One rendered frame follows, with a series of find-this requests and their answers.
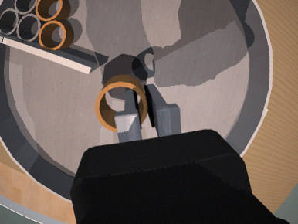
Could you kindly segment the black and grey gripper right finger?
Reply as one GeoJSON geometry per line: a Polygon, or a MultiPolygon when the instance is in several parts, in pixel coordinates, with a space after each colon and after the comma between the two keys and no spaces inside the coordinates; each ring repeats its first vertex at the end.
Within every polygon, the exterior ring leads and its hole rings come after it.
{"type": "Polygon", "coordinates": [[[177,104],[167,104],[154,84],[144,85],[144,92],[148,116],[151,126],[156,128],[157,137],[181,134],[180,107],[177,104]]]}

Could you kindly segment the bronze bushing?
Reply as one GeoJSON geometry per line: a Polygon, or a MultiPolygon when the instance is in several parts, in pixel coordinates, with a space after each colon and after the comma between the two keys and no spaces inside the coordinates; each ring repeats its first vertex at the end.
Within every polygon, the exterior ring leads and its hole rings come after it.
{"type": "Polygon", "coordinates": [[[117,127],[114,120],[116,111],[110,108],[105,97],[106,92],[114,87],[129,87],[139,94],[141,98],[138,106],[140,111],[141,124],[143,124],[144,120],[147,117],[148,111],[147,98],[145,96],[144,89],[137,79],[133,78],[132,76],[123,74],[113,76],[105,83],[102,90],[100,91],[95,104],[95,112],[98,121],[106,129],[112,132],[117,132],[117,127]]]}
{"type": "Polygon", "coordinates": [[[38,0],[36,4],[36,15],[39,19],[49,22],[58,21],[64,22],[70,14],[70,4],[67,0],[38,0]],[[58,12],[53,16],[49,17],[49,8],[54,2],[60,2],[58,12]]]}
{"type": "Polygon", "coordinates": [[[55,20],[44,24],[39,31],[40,46],[48,51],[66,49],[73,43],[73,39],[73,29],[69,25],[62,22],[57,22],[55,20]],[[52,33],[59,26],[61,26],[63,29],[63,40],[58,46],[55,46],[52,43],[52,33]]]}

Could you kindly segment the steel bushing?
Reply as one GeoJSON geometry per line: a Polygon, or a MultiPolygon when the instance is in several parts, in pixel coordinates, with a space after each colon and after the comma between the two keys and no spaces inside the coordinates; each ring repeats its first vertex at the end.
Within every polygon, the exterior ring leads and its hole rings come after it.
{"type": "Polygon", "coordinates": [[[17,36],[22,42],[39,42],[39,31],[46,23],[35,14],[24,15],[17,25],[17,36]],[[38,21],[39,27],[36,35],[32,37],[31,28],[35,21],[38,21]]]}
{"type": "Polygon", "coordinates": [[[6,9],[1,15],[0,15],[0,33],[4,36],[17,36],[17,25],[19,23],[19,20],[24,15],[20,15],[17,13],[17,11],[13,8],[6,9]],[[15,28],[13,28],[13,22],[16,20],[15,28]]]}
{"type": "Polygon", "coordinates": [[[15,0],[15,10],[20,15],[27,15],[27,14],[35,14],[36,15],[36,4],[37,1],[35,1],[34,6],[29,10],[29,3],[31,0],[15,0]]]}

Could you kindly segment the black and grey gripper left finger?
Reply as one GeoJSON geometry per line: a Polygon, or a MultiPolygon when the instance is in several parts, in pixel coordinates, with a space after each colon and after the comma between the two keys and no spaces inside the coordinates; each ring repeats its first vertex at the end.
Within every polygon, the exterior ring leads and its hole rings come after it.
{"type": "Polygon", "coordinates": [[[141,117],[136,91],[129,87],[125,88],[124,110],[117,111],[114,119],[120,143],[142,140],[141,117]]]}

